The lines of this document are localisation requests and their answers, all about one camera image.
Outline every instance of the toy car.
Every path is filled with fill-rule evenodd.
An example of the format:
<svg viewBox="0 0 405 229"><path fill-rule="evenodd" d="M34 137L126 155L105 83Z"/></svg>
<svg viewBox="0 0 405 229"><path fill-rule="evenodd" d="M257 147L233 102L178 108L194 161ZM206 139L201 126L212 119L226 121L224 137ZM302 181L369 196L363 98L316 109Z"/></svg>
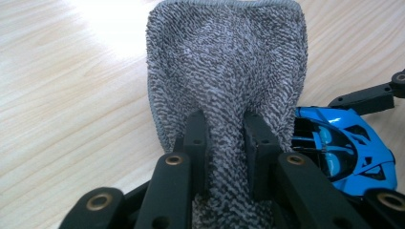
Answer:
<svg viewBox="0 0 405 229"><path fill-rule="evenodd" d="M395 159L352 109L296 110L292 149L308 156L339 190L363 196L374 187L396 188Z"/></svg>
<svg viewBox="0 0 405 229"><path fill-rule="evenodd" d="M390 83L339 96L329 107L296 109L292 149L311 158L332 184L351 196L397 186L395 158L360 115L394 107L404 97L405 71Z"/></svg>

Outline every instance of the light wood grain surface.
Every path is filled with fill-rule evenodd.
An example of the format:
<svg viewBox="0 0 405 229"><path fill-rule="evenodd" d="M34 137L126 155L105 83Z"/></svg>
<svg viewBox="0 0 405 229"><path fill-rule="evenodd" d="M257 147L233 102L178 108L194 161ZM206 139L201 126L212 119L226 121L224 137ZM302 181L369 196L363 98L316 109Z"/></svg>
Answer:
<svg viewBox="0 0 405 229"><path fill-rule="evenodd" d="M57 228L100 186L124 193L161 156L147 98L152 0L0 1L0 228ZM299 105L405 68L401 0L299 1L309 64ZM405 192L405 102L365 116L396 156Z"/></svg>

